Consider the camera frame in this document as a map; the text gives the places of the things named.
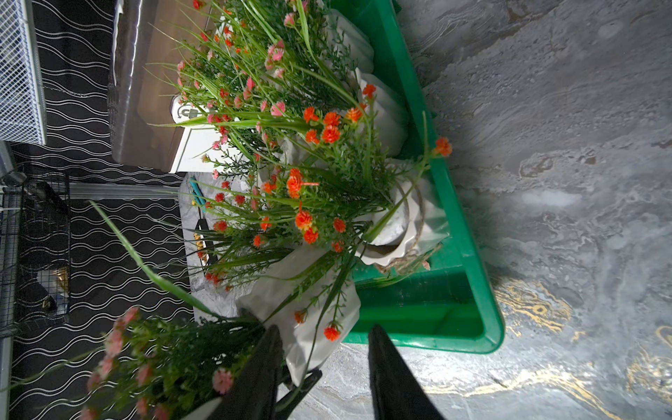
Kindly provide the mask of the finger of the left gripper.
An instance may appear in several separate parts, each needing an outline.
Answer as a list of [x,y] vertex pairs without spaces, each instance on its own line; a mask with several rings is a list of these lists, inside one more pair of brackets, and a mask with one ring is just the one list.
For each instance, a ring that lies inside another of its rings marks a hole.
[[320,369],[311,370],[301,385],[296,386],[292,382],[288,367],[283,367],[281,380],[283,385],[288,388],[288,393],[276,403],[277,415],[291,415],[299,406],[304,398],[311,392],[314,386],[320,381],[323,372]]

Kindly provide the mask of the pink flower pot front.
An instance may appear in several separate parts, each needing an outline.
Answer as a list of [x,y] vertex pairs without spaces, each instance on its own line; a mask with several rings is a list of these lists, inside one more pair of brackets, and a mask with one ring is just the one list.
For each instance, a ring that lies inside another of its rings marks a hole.
[[188,118],[180,117],[176,124],[201,137],[195,149],[187,152],[191,159],[202,159],[204,155],[211,159],[222,156],[221,152],[211,148],[217,138],[216,131],[200,129],[190,122],[209,106],[219,106],[228,97],[239,97],[245,110],[254,112],[260,110],[263,101],[286,104],[286,101],[272,97],[276,91],[260,80],[261,72],[251,67],[253,59],[247,56],[248,52],[243,52],[234,41],[227,39],[234,33],[222,18],[222,6],[228,1],[208,2],[213,7],[210,13],[213,28],[178,42],[178,50],[183,55],[176,66],[180,103],[190,106],[195,113]]

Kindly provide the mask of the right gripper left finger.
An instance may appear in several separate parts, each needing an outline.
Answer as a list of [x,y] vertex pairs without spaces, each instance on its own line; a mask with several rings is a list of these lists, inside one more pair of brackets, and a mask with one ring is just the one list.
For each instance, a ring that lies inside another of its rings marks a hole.
[[209,415],[210,419],[274,419],[283,356],[278,327],[262,336],[233,387]]

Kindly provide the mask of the pink flower pot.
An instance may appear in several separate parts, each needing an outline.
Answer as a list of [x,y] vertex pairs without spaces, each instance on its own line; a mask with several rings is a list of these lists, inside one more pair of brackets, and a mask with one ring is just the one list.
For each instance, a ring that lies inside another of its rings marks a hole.
[[202,159],[204,155],[211,159],[222,156],[221,152],[211,148],[217,138],[216,131],[200,129],[190,122],[209,106],[219,106],[228,97],[239,97],[245,110],[254,112],[260,110],[263,101],[286,104],[286,101],[272,97],[276,91],[260,80],[261,72],[251,67],[253,59],[247,56],[248,52],[243,52],[234,41],[227,39],[234,33],[222,18],[222,6],[228,1],[208,2],[213,7],[210,13],[213,28],[178,42],[178,50],[183,55],[176,66],[180,103],[190,106],[195,113],[188,118],[180,117],[176,124],[201,137],[195,149],[187,152],[191,159]]
[[174,199],[74,201],[68,320],[14,341],[11,419],[180,419],[231,389],[264,330],[192,293]]

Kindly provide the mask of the orange flower pot tray front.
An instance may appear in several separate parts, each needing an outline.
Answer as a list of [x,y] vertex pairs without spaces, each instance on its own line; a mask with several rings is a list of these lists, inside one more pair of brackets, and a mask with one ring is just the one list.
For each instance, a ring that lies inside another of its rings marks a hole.
[[[345,171],[327,172],[330,206],[325,213],[295,212],[295,225],[307,244],[332,246],[341,253],[355,239],[367,265],[382,270],[409,268],[424,261],[450,234],[446,211],[435,185],[425,176],[432,159],[447,158],[453,146],[439,138],[429,152],[414,160],[383,159],[378,173],[356,177]],[[271,211],[280,228],[289,224],[289,212]]]

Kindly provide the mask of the pink flower pot back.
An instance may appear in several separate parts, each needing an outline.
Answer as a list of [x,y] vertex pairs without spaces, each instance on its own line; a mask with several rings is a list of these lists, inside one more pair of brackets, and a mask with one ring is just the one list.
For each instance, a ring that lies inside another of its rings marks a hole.
[[68,320],[14,341],[11,419],[180,419],[231,389],[264,330],[192,293],[174,199],[74,201]]

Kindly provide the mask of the green grass pot back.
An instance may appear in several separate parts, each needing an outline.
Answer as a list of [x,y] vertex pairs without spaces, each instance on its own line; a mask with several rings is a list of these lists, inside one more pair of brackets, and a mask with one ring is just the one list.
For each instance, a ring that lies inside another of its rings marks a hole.
[[276,161],[361,177],[378,173],[383,159],[398,157],[409,137],[409,113],[372,73],[355,70],[355,84],[359,103],[347,110],[311,104],[290,110],[282,101],[262,103],[255,130]]

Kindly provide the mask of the green plant pot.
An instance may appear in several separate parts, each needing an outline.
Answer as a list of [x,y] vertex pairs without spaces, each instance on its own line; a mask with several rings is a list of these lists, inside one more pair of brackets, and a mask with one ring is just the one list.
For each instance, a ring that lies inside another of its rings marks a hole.
[[203,161],[222,178],[205,208],[214,215],[256,218],[278,210],[325,213],[330,207],[328,174],[318,168],[322,133],[338,127],[339,114],[315,107],[290,110],[282,101],[262,101],[246,111],[239,97],[226,98],[191,119],[198,128],[216,131],[212,150],[222,156]]

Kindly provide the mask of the red flower pot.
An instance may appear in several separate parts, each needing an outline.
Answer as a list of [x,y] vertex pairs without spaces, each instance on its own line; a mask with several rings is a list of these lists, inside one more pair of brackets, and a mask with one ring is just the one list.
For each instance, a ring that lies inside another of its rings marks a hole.
[[[222,185],[199,182],[207,199]],[[192,294],[212,313],[233,317],[248,314],[265,327],[277,326],[283,342],[285,366],[295,385],[318,369],[350,333],[360,318],[361,301],[347,263],[355,258],[352,244],[343,252],[332,246],[307,244],[289,212],[287,227],[279,227],[273,214],[255,218],[212,215],[201,209],[187,184],[189,198],[180,212],[192,215],[185,222],[189,240],[188,262],[196,269],[190,276]],[[206,239],[217,261],[202,267],[194,245],[200,218],[208,221]]]

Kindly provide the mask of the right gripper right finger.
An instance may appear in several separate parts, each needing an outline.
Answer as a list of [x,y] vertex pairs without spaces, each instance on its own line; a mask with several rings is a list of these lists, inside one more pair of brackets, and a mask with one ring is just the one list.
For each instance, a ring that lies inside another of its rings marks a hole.
[[380,325],[369,332],[369,381],[375,419],[444,419]]

